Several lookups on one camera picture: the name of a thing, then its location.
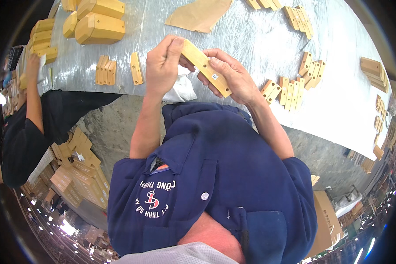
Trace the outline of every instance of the hand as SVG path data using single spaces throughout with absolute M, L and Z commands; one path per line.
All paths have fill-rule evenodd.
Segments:
M 213 69 L 226 78 L 227 85 L 232 91 L 230 97 L 236 103 L 248 104 L 258 99 L 260 92 L 252 77 L 239 61 L 220 49 L 206 49 L 203 53 L 210 57 L 210 65 Z M 201 72 L 198 74 L 198 79 L 207 85 L 216 96 L 223 98 L 217 88 Z
M 37 85 L 38 69 L 40 68 L 40 58 L 34 53 L 31 54 L 26 63 L 26 81 L 34 82 Z
M 147 54 L 146 95 L 163 98 L 177 79 L 177 65 L 185 39 L 167 35 Z

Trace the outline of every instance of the white cloth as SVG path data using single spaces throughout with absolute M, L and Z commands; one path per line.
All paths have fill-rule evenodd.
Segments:
M 176 82 L 174 83 L 173 88 L 164 95 L 163 101 L 184 103 L 185 101 L 195 100 L 197 96 L 192 88 L 192 83 L 188 77 L 186 77 L 190 71 L 180 65 L 177 66 L 177 69 L 178 74 Z

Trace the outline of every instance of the navy blue shirt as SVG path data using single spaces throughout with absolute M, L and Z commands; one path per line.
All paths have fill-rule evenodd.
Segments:
M 206 211 L 238 239 L 247 263 L 301 261 L 317 231 L 308 167 L 280 160 L 238 108 L 179 103 L 163 116 L 163 144 L 147 159 L 114 165 L 114 249 L 123 256 L 175 246 Z M 168 168 L 154 170 L 156 161 Z

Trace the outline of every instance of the finger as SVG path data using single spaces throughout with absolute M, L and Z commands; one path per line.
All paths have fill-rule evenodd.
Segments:
M 164 64 L 177 65 L 183 50 L 184 38 L 175 38 L 167 48 L 167 59 Z

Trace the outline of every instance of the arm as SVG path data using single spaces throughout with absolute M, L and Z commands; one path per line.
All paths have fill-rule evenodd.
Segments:
M 130 158 L 148 157 L 160 145 L 160 104 L 173 87 L 183 38 L 168 35 L 147 54 L 146 93 L 130 141 Z
M 267 144 L 280 159 L 293 157 L 293 148 L 288 135 L 242 64 L 220 49 L 208 49 L 203 52 L 211 58 L 210 64 L 214 70 L 226 78 L 227 84 L 233 92 L 231 98 L 248 108 L 259 134 Z M 215 95 L 222 98 L 220 92 L 202 73 L 198 74 L 198 79 L 207 85 Z
M 31 120 L 41 133 L 44 134 L 41 99 L 37 89 L 39 66 L 40 59 L 38 56 L 36 54 L 30 55 L 26 65 L 26 118 Z

